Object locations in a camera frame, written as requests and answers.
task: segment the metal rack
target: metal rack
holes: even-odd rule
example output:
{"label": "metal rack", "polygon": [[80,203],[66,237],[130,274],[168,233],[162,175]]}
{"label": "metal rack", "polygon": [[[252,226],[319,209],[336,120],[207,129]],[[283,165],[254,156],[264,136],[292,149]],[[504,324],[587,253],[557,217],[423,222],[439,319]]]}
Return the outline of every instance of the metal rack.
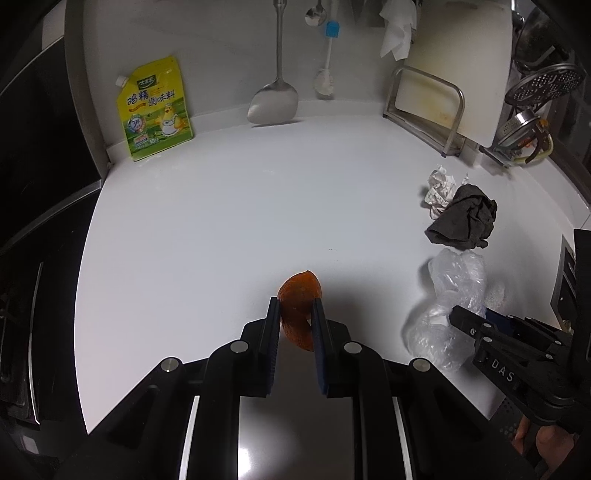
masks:
{"label": "metal rack", "polygon": [[[457,93],[459,105],[451,129],[396,108],[395,103],[396,93],[398,92],[398,80],[403,70],[408,70],[409,72],[417,73],[430,78],[431,80],[435,80],[436,82],[440,82]],[[394,70],[394,74],[392,75],[392,85],[388,92],[384,118],[390,119],[392,122],[400,125],[416,137],[419,137],[425,143],[437,150],[443,157],[447,157],[448,155],[457,157],[466,142],[466,137],[457,133],[457,129],[460,126],[460,121],[462,121],[462,116],[464,114],[465,104],[464,93],[457,85],[422,70],[402,65]]]}

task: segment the dark gray cloth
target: dark gray cloth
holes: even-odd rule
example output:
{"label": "dark gray cloth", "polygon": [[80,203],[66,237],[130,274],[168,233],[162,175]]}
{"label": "dark gray cloth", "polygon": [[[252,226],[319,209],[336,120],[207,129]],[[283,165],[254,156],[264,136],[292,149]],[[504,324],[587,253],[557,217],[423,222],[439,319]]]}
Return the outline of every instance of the dark gray cloth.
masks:
{"label": "dark gray cloth", "polygon": [[447,208],[425,231],[432,244],[459,250],[488,246],[485,240],[496,219],[496,202],[469,183],[456,191]]}

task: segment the green and yellow package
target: green and yellow package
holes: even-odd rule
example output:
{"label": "green and yellow package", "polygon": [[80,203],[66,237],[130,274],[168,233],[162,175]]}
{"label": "green and yellow package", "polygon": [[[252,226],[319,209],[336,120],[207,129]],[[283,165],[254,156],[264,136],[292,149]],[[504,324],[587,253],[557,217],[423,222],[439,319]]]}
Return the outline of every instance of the green and yellow package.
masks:
{"label": "green and yellow package", "polygon": [[174,57],[137,68],[122,86],[117,109],[134,160],[193,138]]}

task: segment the cutting board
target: cutting board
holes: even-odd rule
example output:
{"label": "cutting board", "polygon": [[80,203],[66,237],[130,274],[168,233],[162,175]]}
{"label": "cutting board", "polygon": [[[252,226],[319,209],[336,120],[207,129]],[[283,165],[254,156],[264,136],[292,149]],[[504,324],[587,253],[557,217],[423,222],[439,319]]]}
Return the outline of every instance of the cutting board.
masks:
{"label": "cutting board", "polygon": [[[505,1],[428,0],[405,64],[452,82],[466,106],[458,132],[490,147],[511,65],[511,7]],[[396,108],[451,128],[459,99],[434,80],[404,71]]]}

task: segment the spatula handle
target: spatula handle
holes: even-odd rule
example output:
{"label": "spatula handle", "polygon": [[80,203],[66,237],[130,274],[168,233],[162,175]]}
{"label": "spatula handle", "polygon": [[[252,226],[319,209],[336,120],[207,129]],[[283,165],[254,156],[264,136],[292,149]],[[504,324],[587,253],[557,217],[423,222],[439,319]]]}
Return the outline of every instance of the spatula handle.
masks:
{"label": "spatula handle", "polygon": [[283,81],[282,51],[283,51],[283,10],[287,0],[273,0],[273,6],[277,11],[277,80]]}

